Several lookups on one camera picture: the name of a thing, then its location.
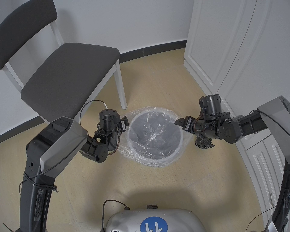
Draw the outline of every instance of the white wall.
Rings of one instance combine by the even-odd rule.
[[[1,0],[0,22],[27,0]],[[118,48],[120,53],[185,40],[193,0],[54,0],[57,25],[65,42]],[[25,84],[58,47],[49,26],[28,41],[11,59]],[[0,71],[0,135],[36,117]]]

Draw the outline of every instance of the gray chair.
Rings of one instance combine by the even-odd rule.
[[[79,121],[83,105],[93,100],[114,74],[121,106],[126,109],[119,50],[99,45],[64,43],[56,19],[57,12],[52,0],[30,0],[0,24],[0,69],[21,92],[21,98],[47,122],[62,116]],[[48,24],[60,47],[24,86],[8,61]]]

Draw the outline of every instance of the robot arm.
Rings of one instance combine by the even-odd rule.
[[[115,110],[102,110],[94,137],[73,119],[59,118],[44,128],[27,146],[27,161],[20,197],[17,232],[45,232],[55,178],[80,151],[95,162],[104,162],[117,149],[119,136],[129,125]]]
[[[184,131],[195,134],[195,144],[201,149],[211,148],[212,139],[224,139],[236,143],[246,135],[269,128],[285,156],[285,166],[281,191],[276,209],[268,221],[266,231],[281,232],[288,222],[290,210],[290,103],[277,97],[259,106],[247,116],[231,118],[229,112],[222,112],[218,94],[202,97],[199,100],[201,112],[198,118],[187,116],[175,121]]]

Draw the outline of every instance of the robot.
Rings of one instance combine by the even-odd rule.
[[[212,148],[212,139],[236,143],[246,135],[267,128],[273,134],[285,155],[285,167],[277,206],[264,231],[284,231],[290,210],[290,103],[280,96],[247,116],[233,118],[229,112],[222,112],[218,94],[202,97],[199,103],[201,112],[198,118],[187,116],[178,119],[175,124],[195,134],[195,144],[201,149]],[[126,116],[121,119],[117,111],[105,109],[99,113],[99,119],[98,130],[90,137],[76,121],[61,117],[50,123],[26,146],[27,161],[21,182],[20,228],[16,232],[46,231],[51,193],[57,192],[55,178],[78,151],[84,157],[102,163],[117,150],[119,137],[129,125]],[[104,231],[206,232],[194,213],[184,209],[158,209],[157,205],[147,205],[147,209],[138,211],[126,206],[124,211],[109,219]]]

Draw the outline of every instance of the clear plastic trash bag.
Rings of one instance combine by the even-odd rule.
[[[180,158],[192,135],[174,122],[173,111],[144,107],[126,113],[129,127],[120,136],[118,151],[152,167],[165,167]]]

